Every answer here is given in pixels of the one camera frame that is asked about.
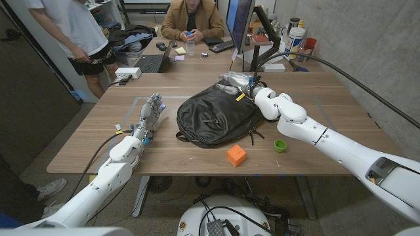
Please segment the laptop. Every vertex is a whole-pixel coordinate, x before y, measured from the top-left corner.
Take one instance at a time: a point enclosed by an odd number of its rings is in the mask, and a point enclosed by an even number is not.
[[[169,42],[169,45],[165,50],[165,54],[142,55],[140,56],[140,60],[133,67],[140,68],[142,73],[160,72],[164,62],[168,61],[174,41],[175,39],[172,39],[171,42]]]

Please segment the mouse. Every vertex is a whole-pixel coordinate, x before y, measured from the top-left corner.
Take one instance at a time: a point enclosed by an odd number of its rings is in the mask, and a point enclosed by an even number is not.
[[[165,43],[162,43],[162,42],[158,42],[158,43],[156,43],[156,47],[157,47],[159,50],[161,50],[161,51],[165,51],[165,50],[166,50]]]
[[[158,49],[161,51],[165,51],[166,50],[166,46],[165,45],[159,45]]]

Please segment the white sneaker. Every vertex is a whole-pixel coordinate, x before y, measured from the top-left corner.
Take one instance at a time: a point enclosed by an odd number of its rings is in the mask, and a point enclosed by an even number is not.
[[[53,205],[54,203],[55,203],[55,201],[52,202],[49,206],[46,206],[44,208],[44,213],[43,213],[41,219],[45,219],[49,216],[52,216],[55,212],[58,212],[58,210],[60,210],[60,208],[62,208],[65,205],[65,203],[59,203],[59,204]]]
[[[58,193],[63,187],[67,184],[67,180],[65,179],[59,179],[54,182],[51,182],[47,184],[44,187],[39,187],[37,190],[40,192],[38,195],[37,201],[42,201],[44,199],[47,199],[54,194]]]

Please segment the table surface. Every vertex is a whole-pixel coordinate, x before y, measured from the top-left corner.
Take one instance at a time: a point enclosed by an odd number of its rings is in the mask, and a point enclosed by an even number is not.
[[[143,54],[159,54],[154,46],[168,39],[154,38]],[[208,51],[204,43],[196,45],[196,52]],[[111,87],[79,125],[70,139],[47,167],[51,173],[82,173],[96,149],[115,134],[115,125],[129,129],[135,124],[141,106],[153,93],[163,96],[167,108],[159,118],[154,140],[146,146],[135,174],[140,175],[203,175],[203,176],[346,176],[350,173],[316,148],[288,138],[277,131],[276,123],[263,122],[257,126],[265,139],[254,135],[215,149],[201,149],[191,143],[177,140],[176,121],[178,107],[189,97],[216,83],[218,75],[229,70],[233,50],[219,54],[209,52],[200,61],[201,53],[185,56],[185,60],[164,67],[164,73],[143,73],[139,79],[125,86]],[[261,81],[278,94],[288,93],[294,102],[304,107],[308,115],[321,124],[356,140],[369,148],[402,155],[391,139],[369,118],[366,111],[349,91],[331,74],[323,72],[317,62],[307,60],[304,65],[311,72],[287,72],[291,67],[285,61],[284,73],[261,73]],[[241,71],[242,60],[237,58],[232,71]],[[117,142],[105,145],[94,160],[88,173],[107,158],[107,152]],[[274,141],[285,140],[283,153],[274,151]],[[226,152],[239,144],[246,152],[246,160],[234,167]]]

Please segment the monitor stand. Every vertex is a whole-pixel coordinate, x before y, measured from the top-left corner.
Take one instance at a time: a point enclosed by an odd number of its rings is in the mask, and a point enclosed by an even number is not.
[[[264,30],[268,36],[268,40],[273,42],[273,46],[268,51],[264,52],[261,56],[259,56],[259,45],[255,45],[254,49],[254,55],[250,66],[247,66],[243,69],[243,72],[252,72],[255,71],[257,66],[263,61],[272,56],[274,53],[278,52],[278,49],[280,47],[281,39],[276,33],[274,33],[273,28],[270,25],[270,21],[267,18],[267,15],[264,13],[263,8],[261,6],[254,7],[254,12],[257,13],[258,18],[261,21],[262,26],[264,27]]]

